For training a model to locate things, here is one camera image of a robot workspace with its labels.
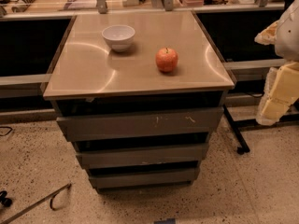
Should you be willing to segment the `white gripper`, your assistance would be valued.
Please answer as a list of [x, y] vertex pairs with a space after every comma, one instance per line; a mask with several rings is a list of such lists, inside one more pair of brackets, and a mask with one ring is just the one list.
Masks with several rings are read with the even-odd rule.
[[[261, 45], [274, 45], [277, 38], [278, 21], [258, 33], [254, 41]], [[299, 62], [290, 61], [280, 68], [271, 67], [270, 91], [258, 105], [256, 121], [263, 126], [272, 126], [287, 113], [299, 99]]]

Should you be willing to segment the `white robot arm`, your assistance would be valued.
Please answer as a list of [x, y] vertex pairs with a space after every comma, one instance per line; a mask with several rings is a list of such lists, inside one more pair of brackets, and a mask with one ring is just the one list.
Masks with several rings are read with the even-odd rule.
[[258, 33], [254, 41], [274, 45], [276, 55], [285, 60], [280, 68], [270, 68], [258, 106], [256, 121], [271, 126], [299, 99], [299, 0], [294, 0], [279, 20]]

